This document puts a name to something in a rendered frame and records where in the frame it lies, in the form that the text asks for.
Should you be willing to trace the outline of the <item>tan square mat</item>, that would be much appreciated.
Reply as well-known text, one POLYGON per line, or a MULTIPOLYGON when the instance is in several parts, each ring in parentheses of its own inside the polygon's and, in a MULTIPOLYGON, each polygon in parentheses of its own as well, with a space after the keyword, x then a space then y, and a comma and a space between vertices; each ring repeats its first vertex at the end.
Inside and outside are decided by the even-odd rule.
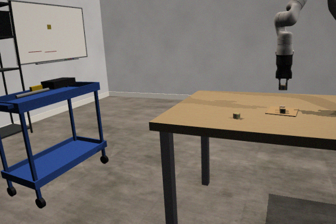
POLYGON ((293 116, 296 117, 298 109, 296 108, 286 108, 286 114, 280 114, 280 107, 270 106, 270 108, 266 111, 265 114, 273 114, 273 115, 283 115, 283 116, 293 116))

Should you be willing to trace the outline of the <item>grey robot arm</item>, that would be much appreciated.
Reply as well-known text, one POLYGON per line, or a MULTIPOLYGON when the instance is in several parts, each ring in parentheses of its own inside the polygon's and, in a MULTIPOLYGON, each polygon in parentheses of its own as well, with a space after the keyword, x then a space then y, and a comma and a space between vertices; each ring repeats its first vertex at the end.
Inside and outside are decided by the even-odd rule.
MULTIPOLYGON (((293 34, 292 32, 286 31, 285 27, 292 26, 297 22, 300 11, 306 2, 307 0, 290 0, 286 6, 287 11, 279 12, 275 15, 274 24, 278 45, 292 44, 293 34)), ((336 20, 336 0, 328 0, 328 9, 336 20)))

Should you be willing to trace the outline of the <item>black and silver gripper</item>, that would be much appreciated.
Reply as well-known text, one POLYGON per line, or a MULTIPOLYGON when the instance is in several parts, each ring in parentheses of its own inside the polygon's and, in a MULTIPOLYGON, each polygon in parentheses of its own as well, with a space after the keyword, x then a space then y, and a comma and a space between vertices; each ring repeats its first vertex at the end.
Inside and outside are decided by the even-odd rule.
POLYGON ((279 80, 279 90, 280 90, 280 80, 286 79, 286 90, 288 85, 288 80, 292 78, 292 55, 294 54, 292 44, 288 45, 277 45, 276 55, 276 79, 279 80))

